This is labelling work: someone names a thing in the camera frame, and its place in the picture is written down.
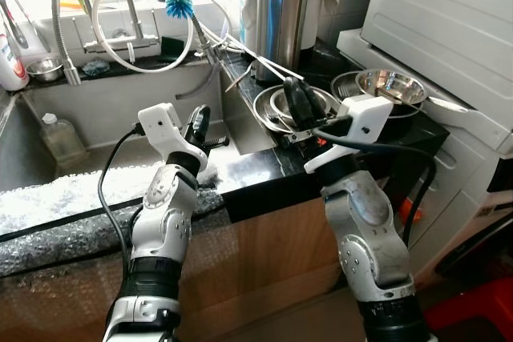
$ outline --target flexible faucet hose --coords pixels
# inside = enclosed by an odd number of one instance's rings
[[[91,0],[83,0],[86,7],[86,12],[91,16],[92,6]],[[57,41],[57,47],[61,58],[63,59],[63,65],[65,68],[69,68],[71,65],[70,56],[67,53],[67,49],[64,46],[63,40],[63,28],[61,27],[60,19],[60,3],[61,0],[51,0],[51,18],[54,24],[55,40]]]

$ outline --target plastic bottle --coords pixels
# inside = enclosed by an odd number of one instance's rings
[[[54,114],[42,117],[45,123],[41,136],[60,167],[69,167],[87,156],[73,125],[64,119],[57,119]]]
[[[29,75],[10,49],[5,27],[0,23],[0,85],[8,91],[17,91],[28,82]]]

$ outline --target black countertop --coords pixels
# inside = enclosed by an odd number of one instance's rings
[[[247,58],[242,56],[232,55],[226,62],[233,78],[243,74],[248,67]],[[336,49],[317,40],[313,52],[301,58],[298,72],[311,86],[330,92],[331,81],[336,76],[360,69]],[[239,83],[239,92],[249,105],[264,89],[264,86],[250,77]],[[279,142],[279,135],[274,135]],[[378,141],[422,148],[434,155],[447,136],[445,128],[424,114],[416,114],[408,119],[389,119]],[[269,178],[252,186],[240,186],[235,191],[223,192],[221,189],[233,222],[320,196],[321,186],[314,175],[305,173],[299,151],[275,147],[251,154],[250,159],[250,163],[245,164],[244,161],[244,166],[232,169],[233,177],[236,178],[239,171],[265,171]],[[389,177],[385,192],[395,210],[423,171],[423,165],[410,155],[360,155],[360,159],[364,162],[363,167],[368,167],[374,178]]]

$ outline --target kitchen sink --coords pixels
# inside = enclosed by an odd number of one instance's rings
[[[192,64],[162,74],[132,74],[85,81],[79,86],[63,84],[24,91],[0,136],[0,191],[100,170],[115,143],[137,121],[137,112],[157,103],[173,103],[182,124],[195,107],[204,103],[210,106],[207,139],[230,138],[229,146],[211,151],[210,164],[275,147],[273,137],[238,90],[224,92],[232,82],[224,70],[195,96],[176,100],[177,94],[204,84],[210,71],[207,64]],[[89,151],[84,161],[66,169],[56,166],[38,135],[38,121],[47,112],[74,124]],[[121,147],[111,166],[152,165],[159,160],[147,140],[137,138]]]

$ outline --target red object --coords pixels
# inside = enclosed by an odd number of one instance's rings
[[[402,203],[401,207],[399,208],[399,218],[401,218],[402,225],[404,226],[406,224],[406,220],[408,219],[408,216],[410,215],[411,207],[413,206],[413,202],[406,198],[404,202]],[[418,208],[415,212],[414,216],[414,223],[418,222],[422,218],[422,209]]]
[[[475,317],[487,318],[507,342],[513,342],[513,277],[483,284],[426,312],[431,331]]]

